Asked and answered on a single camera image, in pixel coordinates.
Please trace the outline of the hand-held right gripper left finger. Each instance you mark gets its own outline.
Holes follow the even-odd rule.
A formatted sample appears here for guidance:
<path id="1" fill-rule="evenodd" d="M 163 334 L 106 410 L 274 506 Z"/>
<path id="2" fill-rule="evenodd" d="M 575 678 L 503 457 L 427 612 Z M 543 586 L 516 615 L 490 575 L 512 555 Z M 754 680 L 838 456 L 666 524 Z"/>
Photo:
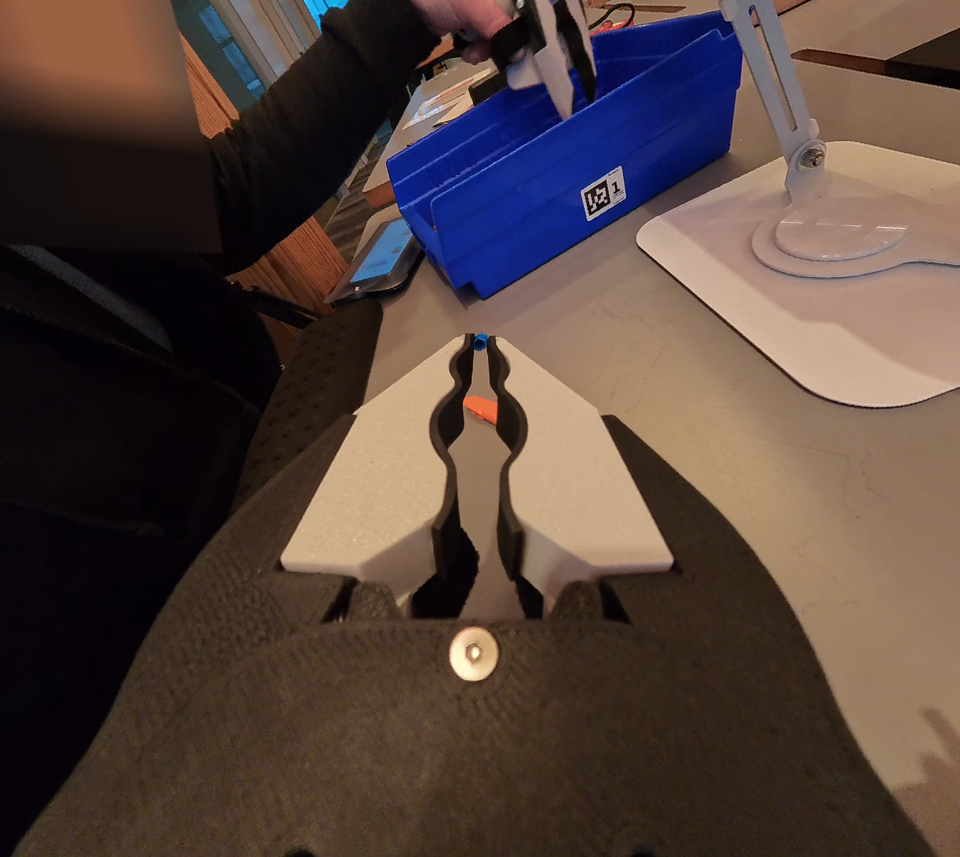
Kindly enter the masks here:
<path id="1" fill-rule="evenodd" d="M 450 445 L 464 429 L 473 367 L 466 334 L 355 412 L 282 551 L 286 571 L 382 583 L 414 616 L 459 616 L 478 552 L 461 525 Z"/>

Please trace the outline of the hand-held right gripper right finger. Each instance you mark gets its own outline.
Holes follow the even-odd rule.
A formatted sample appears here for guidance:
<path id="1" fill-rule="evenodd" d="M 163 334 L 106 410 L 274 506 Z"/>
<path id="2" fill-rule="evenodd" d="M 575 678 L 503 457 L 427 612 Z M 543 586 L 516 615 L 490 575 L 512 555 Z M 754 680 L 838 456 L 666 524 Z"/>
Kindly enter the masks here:
<path id="1" fill-rule="evenodd" d="M 499 481 L 497 546 L 528 617 L 573 582 L 663 572 L 674 557 L 598 409 L 502 337 L 487 345 Z"/>

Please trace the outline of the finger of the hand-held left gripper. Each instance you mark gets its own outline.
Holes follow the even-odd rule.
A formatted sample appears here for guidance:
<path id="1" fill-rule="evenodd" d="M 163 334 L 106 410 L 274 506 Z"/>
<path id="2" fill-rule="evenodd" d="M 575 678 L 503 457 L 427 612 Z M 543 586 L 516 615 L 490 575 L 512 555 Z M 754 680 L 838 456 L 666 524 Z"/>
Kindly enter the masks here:
<path id="1" fill-rule="evenodd" d="M 561 42 L 559 24 L 551 0 L 533 0 L 544 46 L 533 53 L 536 69 L 560 119 L 570 118 L 573 85 L 570 80 L 570 46 Z"/>
<path id="2" fill-rule="evenodd" d="M 577 73 L 583 93 L 592 103 L 596 98 L 596 67 L 582 0 L 557 0 L 557 34 L 568 69 Z"/>

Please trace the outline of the blue plastic bin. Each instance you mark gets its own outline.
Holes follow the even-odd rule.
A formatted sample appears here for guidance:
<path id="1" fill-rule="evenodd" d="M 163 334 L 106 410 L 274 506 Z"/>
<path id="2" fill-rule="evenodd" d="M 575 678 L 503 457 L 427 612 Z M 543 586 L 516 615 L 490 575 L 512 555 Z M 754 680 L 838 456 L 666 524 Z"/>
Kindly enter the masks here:
<path id="1" fill-rule="evenodd" d="M 504 89 L 388 161 L 399 210 L 453 288 L 482 299 L 730 148 L 741 49 L 718 11 L 592 40 L 561 120 L 544 86 Z"/>

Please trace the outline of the person's left forearm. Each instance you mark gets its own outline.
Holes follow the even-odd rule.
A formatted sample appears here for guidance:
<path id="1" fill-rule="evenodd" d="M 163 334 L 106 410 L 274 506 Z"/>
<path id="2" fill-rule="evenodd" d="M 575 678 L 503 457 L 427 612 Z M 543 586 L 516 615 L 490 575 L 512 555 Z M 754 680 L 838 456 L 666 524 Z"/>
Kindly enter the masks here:
<path id="1" fill-rule="evenodd" d="M 412 0 L 349 0 L 258 103 L 207 141 L 222 276 L 256 263 L 349 175 L 438 43 Z"/>

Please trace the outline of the small black box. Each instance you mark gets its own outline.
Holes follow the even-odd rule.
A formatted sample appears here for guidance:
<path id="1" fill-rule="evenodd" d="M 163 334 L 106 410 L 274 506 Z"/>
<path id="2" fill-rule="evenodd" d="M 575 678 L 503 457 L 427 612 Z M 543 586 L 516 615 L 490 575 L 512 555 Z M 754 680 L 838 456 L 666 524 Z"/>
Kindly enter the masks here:
<path id="1" fill-rule="evenodd" d="M 510 78 L 506 70 L 497 71 L 485 76 L 475 83 L 471 83 L 467 89 L 470 105 L 479 107 L 493 96 L 503 91 L 517 91 L 518 88 L 512 87 Z"/>

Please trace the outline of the white red paper packet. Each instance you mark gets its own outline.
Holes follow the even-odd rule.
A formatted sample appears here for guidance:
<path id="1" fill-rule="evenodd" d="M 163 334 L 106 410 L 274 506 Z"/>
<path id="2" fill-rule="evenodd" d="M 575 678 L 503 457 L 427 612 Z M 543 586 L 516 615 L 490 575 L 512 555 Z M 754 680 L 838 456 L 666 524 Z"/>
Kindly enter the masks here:
<path id="1" fill-rule="evenodd" d="M 496 74 L 497 71 L 492 69 L 476 72 L 446 87 L 437 95 L 427 98 L 403 128 L 406 130 L 428 120 L 434 120 L 433 127 L 437 127 L 439 124 L 456 119 L 474 106 L 471 88 L 495 77 Z"/>

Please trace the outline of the black perforated pad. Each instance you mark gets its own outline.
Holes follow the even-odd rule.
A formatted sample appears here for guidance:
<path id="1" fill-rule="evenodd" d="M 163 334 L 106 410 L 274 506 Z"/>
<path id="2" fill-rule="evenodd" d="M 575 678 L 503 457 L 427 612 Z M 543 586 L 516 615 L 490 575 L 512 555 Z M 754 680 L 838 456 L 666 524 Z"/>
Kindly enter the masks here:
<path id="1" fill-rule="evenodd" d="M 382 320 L 368 297 L 303 330 L 247 450 L 233 513 L 251 499 L 306 507 L 364 402 Z"/>

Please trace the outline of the smartphone in leather holder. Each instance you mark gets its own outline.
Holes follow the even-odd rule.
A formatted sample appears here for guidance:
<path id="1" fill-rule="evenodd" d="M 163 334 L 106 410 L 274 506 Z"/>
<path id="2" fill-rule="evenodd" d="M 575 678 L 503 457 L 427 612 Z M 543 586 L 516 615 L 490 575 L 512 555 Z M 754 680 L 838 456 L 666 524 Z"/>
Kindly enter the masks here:
<path id="1" fill-rule="evenodd" d="M 326 297 L 338 305 L 402 287 L 424 255 L 403 216 L 380 223 Z"/>

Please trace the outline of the white book stand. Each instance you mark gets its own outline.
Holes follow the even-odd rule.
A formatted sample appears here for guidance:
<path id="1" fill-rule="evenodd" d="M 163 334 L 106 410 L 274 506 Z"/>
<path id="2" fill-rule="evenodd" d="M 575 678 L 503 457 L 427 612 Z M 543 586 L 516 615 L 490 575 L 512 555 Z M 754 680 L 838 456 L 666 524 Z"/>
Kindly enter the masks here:
<path id="1" fill-rule="evenodd" d="M 958 166 L 825 143 L 772 0 L 719 0 L 780 144 L 638 248 L 796 383 L 861 408 L 958 390 Z"/>

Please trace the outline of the oak wooden post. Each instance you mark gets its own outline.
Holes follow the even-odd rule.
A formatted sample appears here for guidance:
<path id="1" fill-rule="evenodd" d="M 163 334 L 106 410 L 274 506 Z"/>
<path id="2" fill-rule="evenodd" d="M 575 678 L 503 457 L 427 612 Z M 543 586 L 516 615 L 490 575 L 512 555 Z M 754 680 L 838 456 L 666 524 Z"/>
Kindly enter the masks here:
<path id="1" fill-rule="evenodd" d="M 233 123 L 237 111 L 186 38 L 181 37 L 180 42 L 199 129 L 212 138 Z M 256 286 L 324 316 L 332 312 L 326 299 L 346 268 L 327 233 L 309 218 L 263 258 L 230 275 L 229 280 L 246 288 Z"/>

